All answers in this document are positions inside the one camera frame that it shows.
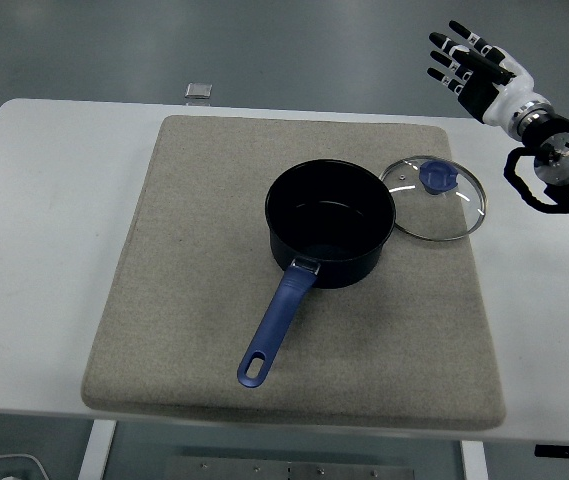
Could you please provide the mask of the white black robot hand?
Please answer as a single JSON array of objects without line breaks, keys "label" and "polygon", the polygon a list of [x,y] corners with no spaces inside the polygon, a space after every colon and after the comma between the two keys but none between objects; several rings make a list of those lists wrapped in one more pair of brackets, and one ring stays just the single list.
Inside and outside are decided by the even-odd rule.
[{"label": "white black robot hand", "polygon": [[449,28],[460,39],[429,34],[438,64],[428,75],[447,88],[475,120],[509,128],[516,112],[547,100],[534,91],[534,80],[504,49],[452,20]]}]

